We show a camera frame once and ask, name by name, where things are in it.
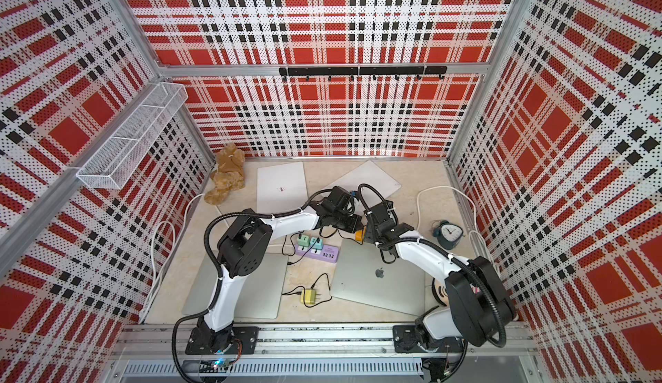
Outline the black charger cable yellow adapter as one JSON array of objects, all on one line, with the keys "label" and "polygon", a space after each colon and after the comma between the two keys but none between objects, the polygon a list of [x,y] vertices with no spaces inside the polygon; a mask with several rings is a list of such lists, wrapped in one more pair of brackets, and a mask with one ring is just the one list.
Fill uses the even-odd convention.
[{"label": "black charger cable yellow adapter", "polygon": [[[317,291],[317,301],[315,302],[315,305],[313,307],[306,307],[301,302],[301,293],[305,288],[312,288],[312,289],[315,289]],[[299,301],[300,301],[300,304],[303,305],[307,309],[313,309],[313,308],[315,308],[319,305],[329,303],[330,301],[333,300],[333,296],[331,295],[330,276],[327,273],[320,274],[310,286],[302,286],[302,285],[295,286],[290,291],[282,293],[281,296],[282,297],[291,297],[291,296],[298,297]]]}]

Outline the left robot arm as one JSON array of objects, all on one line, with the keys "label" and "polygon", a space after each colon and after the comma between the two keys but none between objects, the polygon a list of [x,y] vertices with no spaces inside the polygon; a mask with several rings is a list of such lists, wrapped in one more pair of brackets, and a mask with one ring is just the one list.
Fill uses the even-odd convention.
[{"label": "left robot arm", "polygon": [[350,234],[362,229],[354,202],[353,193],[334,186],[314,193],[295,210],[258,213],[246,209],[214,218],[203,233],[203,246],[217,282],[207,309],[198,314],[197,328],[212,337],[229,335],[244,283],[262,263],[272,238],[324,227]]}]

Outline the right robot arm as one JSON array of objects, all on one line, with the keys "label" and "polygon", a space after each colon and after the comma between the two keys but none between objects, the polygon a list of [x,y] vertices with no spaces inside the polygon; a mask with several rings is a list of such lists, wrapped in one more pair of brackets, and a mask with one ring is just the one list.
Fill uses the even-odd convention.
[{"label": "right robot arm", "polygon": [[473,346],[503,348],[506,325],[516,310],[496,269],[486,258],[467,259],[425,239],[408,224],[399,224],[386,200],[364,211],[367,233],[384,252],[409,262],[442,281],[448,305],[422,314],[414,326],[417,345],[436,350],[450,338]]}]

